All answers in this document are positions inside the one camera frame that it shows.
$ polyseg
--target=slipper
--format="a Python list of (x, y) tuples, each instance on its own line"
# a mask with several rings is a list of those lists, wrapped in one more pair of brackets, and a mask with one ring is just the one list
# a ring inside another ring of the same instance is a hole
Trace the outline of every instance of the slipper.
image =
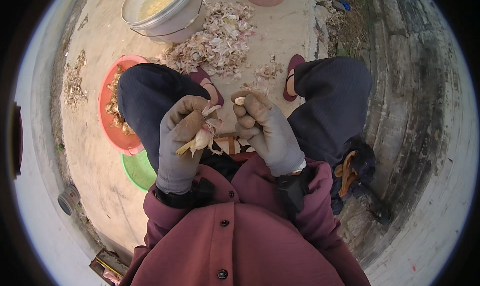
[[(294, 69), (298, 64), (302, 64), (302, 63), (305, 63), (305, 59), (301, 56), (301, 55), (294, 55), (291, 59), (290, 59), (290, 63), (288, 64), (288, 71), (287, 73), (290, 73), (292, 69)], [(287, 82), (289, 81), (288, 79), (292, 78), (293, 77), (293, 74), (291, 76), (288, 76), (285, 81), (285, 88), (283, 89), (283, 98), (285, 98), (285, 100), (287, 102), (292, 102), (294, 101), (298, 95), (295, 95), (295, 96), (290, 96), (289, 93), (287, 92)]]
[(190, 76), (190, 79), (192, 81), (194, 81), (195, 83), (199, 84), (200, 85), (200, 82), (203, 81), (203, 79), (208, 79), (210, 81), (210, 85), (213, 86), (213, 88), (215, 88), (216, 90), (216, 94), (218, 96), (218, 103), (219, 105), (223, 106), (223, 96), (222, 94), (220, 94), (219, 90), (215, 87), (215, 85), (213, 85), (212, 83), (212, 80), (210, 79), (210, 77), (208, 76), (208, 74), (205, 72), (205, 70), (203, 70), (201, 67), (197, 67), (197, 72), (191, 72), (189, 74)]

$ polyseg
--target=hand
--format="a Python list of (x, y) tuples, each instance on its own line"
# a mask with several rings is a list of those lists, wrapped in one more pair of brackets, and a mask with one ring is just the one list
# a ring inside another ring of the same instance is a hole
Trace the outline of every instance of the hand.
[(243, 106), (233, 105), (235, 129), (265, 161), (273, 176), (288, 175), (305, 160), (297, 138), (282, 111), (257, 91), (239, 91), (232, 102), (245, 97)]
[(160, 123), (160, 150), (156, 186), (163, 193), (184, 194), (192, 187), (203, 150), (178, 156), (175, 151), (195, 137), (205, 119), (207, 100), (200, 96), (182, 97)]

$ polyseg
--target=pink plastic basin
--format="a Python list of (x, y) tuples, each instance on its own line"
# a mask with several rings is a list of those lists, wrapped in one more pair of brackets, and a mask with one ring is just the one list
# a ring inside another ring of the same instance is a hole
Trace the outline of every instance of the pink plastic basin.
[(127, 155), (133, 156), (144, 150), (144, 146), (140, 142), (137, 135), (124, 135), (122, 129), (111, 125), (113, 124), (113, 115), (105, 111), (107, 103), (110, 102), (113, 91), (107, 88), (107, 84), (113, 81), (113, 76), (117, 72), (117, 65), (120, 65), (123, 71), (140, 63), (149, 63), (147, 59), (139, 55), (122, 55), (106, 72), (105, 78), (102, 81), (100, 93), (98, 97), (98, 121), (103, 134), (117, 151)]

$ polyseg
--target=bucket handle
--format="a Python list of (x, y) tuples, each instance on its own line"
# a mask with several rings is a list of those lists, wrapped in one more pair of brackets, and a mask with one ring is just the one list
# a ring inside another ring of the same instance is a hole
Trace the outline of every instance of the bucket handle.
[(195, 20), (197, 20), (197, 18), (200, 17), (200, 10), (202, 8), (202, 4), (203, 4), (203, 0), (200, 1), (200, 7), (198, 8), (198, 12), (197, 12), (197, 15), (195, 15), (194, 18), (192, 18), (188, 23), (187, 25), (184, 27), (184, 28), (181, 28), (180, 30), (177, 30), (177, 31), (174, 31), (174, 32), (171, 32), (171, 33), (168, 33), (168, 34), (163, 34), (163, 35), (155, 35), (155, 36), (149, 36), (149, 35), (143, 35), (142, 33), (140, 33), (139, 31), (135, 31), (134, 29), (130, 28), (130, 30), (136, 32), (137, 34), (143, 36), (143, 37), (162, 37), (162, 36), (168, 36), (168, 35), (171, 35), (171, 34), (175, 34), (176, 32), (179, 32), (179, 31), (183, 31), (184, 29), (187, 29), (190, 25), (192, 25)]

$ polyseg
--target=dark blue pants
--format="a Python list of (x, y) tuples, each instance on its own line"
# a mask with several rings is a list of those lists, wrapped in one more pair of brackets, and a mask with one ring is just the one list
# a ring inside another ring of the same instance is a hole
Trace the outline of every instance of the dark blue pants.
[[(288, 118), (305, 156), (340, 162), (343, 144), (361, 133), (365, 124), (372, 78), (361, 61), (336, 57), (295, 67), (295, 91), (306, 103)], [(165, 113), (185, 95), (210, 99), (208, 92), (188, 76), (157, 64), (139, 64), (126, 70), (118, 82), (118, 109), (145, 147), (155, 171), (159, 166), (159, 128)], [(200, 161), (229, 181), (239, 166), (226, 154), (204, 150)]]

